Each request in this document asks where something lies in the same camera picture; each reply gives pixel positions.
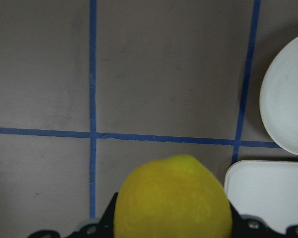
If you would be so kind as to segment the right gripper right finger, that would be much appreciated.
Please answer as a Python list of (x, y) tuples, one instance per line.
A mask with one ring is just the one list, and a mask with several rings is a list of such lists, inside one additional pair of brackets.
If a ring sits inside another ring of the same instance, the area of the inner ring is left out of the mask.
[(284, 234), (270, 228), (261, 218), (240, 215), (230, 202), (232, 238), (298, 238), (298, 224), (286, 228)]

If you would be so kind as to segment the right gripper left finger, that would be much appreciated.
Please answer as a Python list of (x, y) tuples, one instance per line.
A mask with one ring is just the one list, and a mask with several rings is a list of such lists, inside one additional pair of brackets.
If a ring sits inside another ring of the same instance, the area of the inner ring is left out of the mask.
[(113, 238), (114, 212), (118, 193), (114, 193), (102, 217), (89, 219), (78, 225), (68, 238)]

